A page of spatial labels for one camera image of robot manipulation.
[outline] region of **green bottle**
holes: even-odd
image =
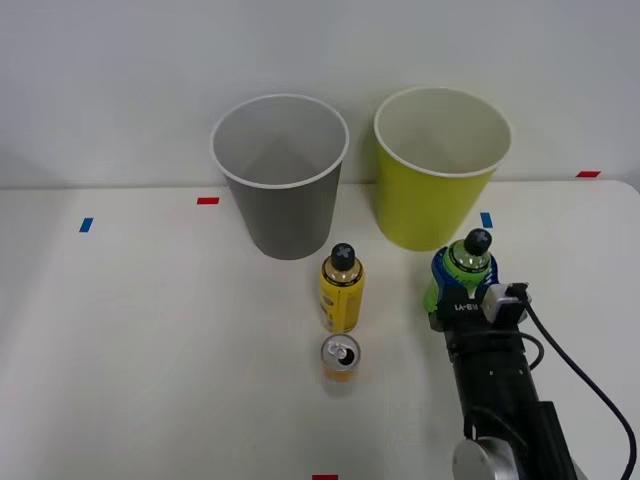
[[[460,282],[471,297],[491,268],[490,246],[491,234],[483,228],[476,228],[464,240],[456,240],[449,245],[444,255],[436,255],[433,261],[441,261],[447,273]],[[440,285],[434,279],[424,298],[427,313],[436,311],[439,294]]]

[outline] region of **white wall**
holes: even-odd
[[[220,183],[211,125],[276,91],[340,109],[343,181],[371,180],[376,105],[413,84],[502,110],[502,178],[640,179],[639,20],[637,0],[2,0],[0,186]]]

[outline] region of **can top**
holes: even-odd
[[[360,345],[349,335],[331,335],[322,344],[321,354],[328,368],[346,372],[356,368],[360,362]]]

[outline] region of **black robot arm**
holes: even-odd
[[[524,306],[506,285],[483,298],[447,288],[434,330],[444,332],[464,417],[463,441],[454,454],[456,480],[576,480],[578,477],[552,402],[538,399],[518,330]]]

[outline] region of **black cable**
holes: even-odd
[[[544,346],[542,345],[542,342],[540,342],[540,340],[538,340],[536,337],[534,337],[532,335],[529,335],[528,333],[520,332],[518,330],[481,330],[479,332],[473,332],[473,333],[467,333],[465,335],[460,335],[461,338],[492,337],[492,336],[496,336],[496,337],[497,336],[501,336],[501,337],[508,337],[508,336],[510,336],[510,337],[520,337],[520,338],[524,338],[525,340],[529,340],[530,342],[535,344],[535,346],[538,347],[538,356],[533,361],[533,363],[531,365],[529,365],[529,370],[533,370],[538,365],[540,365],[540,362],[544,358]]]
[[[567,355],[565,351],[562,350],[560,345],[558,345],[558,342],[556,342],[551,336],[551,334],[547,331],[547,329],[544,328],[544,326],[542,325],[542,322],[540,322],[540,319],[533,311],[533,308],[531,308],[531,304],[529,303],[529,299],[527,298],[526,291],[518,290],[516,292],[516,296],[522,302],[527,312],[529,312],[529,315],[531,315],[531,320],[533,320],[533,323],[536,325],[536,327],[538,327],[538,330],[540,330],[540,333],[542,334],[542,336],[547,340],[547,342],[549,342],[549,344],[554,348],[554,350],[558,352],[558,355],[562,357],[562,359],[567,363],[567,365],[571,367],[571,370],[573,370],[576,373],[576,375],[578,375],[582,379],[583,382],[585,382],[587,385],[589,385],[589,387],[591,387],[591,390],[593,390],[595,394],[598,395],[598,397],[600,397],[600,400],[602,400],[605,403],[605,405],[609,407],[609,409],[613,412],[613,414],[616,416],[616,418],[620,421],[620,423],[624,427],[624,431],[627,433],[627,436],[629,437],[629,460],[627,461],[627,467],[624,469],[624,473],[622,474],[621,480],[629,480],[631,478],[631,473],[633,472],[633,468],[636,464],[636,458],[637,458],[636,436],[633,433],[633,430],[631,429],[631,425],[629,425],[629,422],[627,422],[627,419],[624,418],[624,415],[622,415],[620,410],[618,410],[618,407],[616,407],[616,405],[609,399],[609,397],[607,397],[607,395],[600,389],[600,387],[598,387],[598,385],[596,385],[595,382],[591,380],[589,376],[582,371],[582,369],[576,364],[576,362],[571,360],[571,357],[569,357],[569,355]]]

